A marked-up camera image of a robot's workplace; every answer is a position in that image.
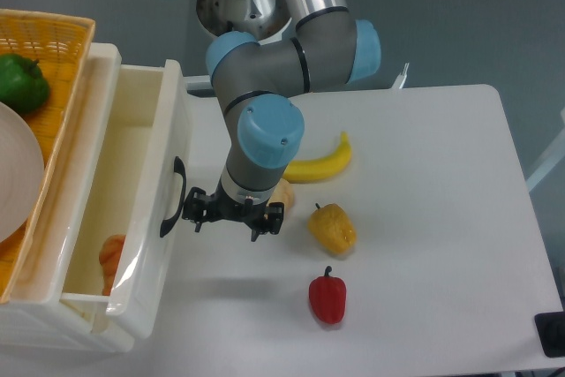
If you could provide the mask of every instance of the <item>blue joint cap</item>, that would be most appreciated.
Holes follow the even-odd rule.
[[[288,165],[304,134],[302,112],[279,94],[262,94],[247,104],[237,123],[245,155],[267,169]]]
[[[257,39],[251,34],[241,33],[239,31],[231,31],[226,34],[222,34],[220,37],[215,39],[206,51],[206,68],[208,69],[210,79],[214,76],[214,71],[220,62],[233,49],[247,43],[255,43],[259,45]]]
[[[357,19],[355,24],[357,48],[348,83],[375,74],[380,66],[380,41],[373,24],[366,19]]]

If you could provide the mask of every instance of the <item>white plate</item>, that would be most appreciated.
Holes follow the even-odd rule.
[[[31,213],[43,170],[41,149],[29,125],[0,103],[0,242]]]

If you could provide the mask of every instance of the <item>red bell pepper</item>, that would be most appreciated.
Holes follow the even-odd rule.
[[[323,276],[310,283],[310,305],[316,317],[327,324],[337,324],[345,315],[345,283],[341,278],[332,277],[332,268],[326,267]]]

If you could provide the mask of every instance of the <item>white drawer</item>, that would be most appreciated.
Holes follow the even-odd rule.
[[[179,204],[174,164],[176,157],[186,162],[191,120],[177,62],[120,66],[114,47],[96,43],[89,59],[93,84],[83,84],[87,95],[65,141],[64,172],[0,318],[18,309],[40,321],[56,317],[62,337],[75,331],[82,343],[92,337],[93,346],[106,350],[109,340],[122,350],[131,347],[123,342],[127,335],[147,337],[153,329],[176,230],[161,238],[160,228]],[[120,233],[126,239],[114,287],[102,296],[98,253]],[[112,342],[113,335],[122,342]],[[0,343],[15,343],[13,334],[9,339],[0,329]]]

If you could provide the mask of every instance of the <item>green bell pepper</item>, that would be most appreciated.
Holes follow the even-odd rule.
[[[39,108],[49,97],[49,84],[38,63],[15,53],[0,55],[0,102],[20,115]]]

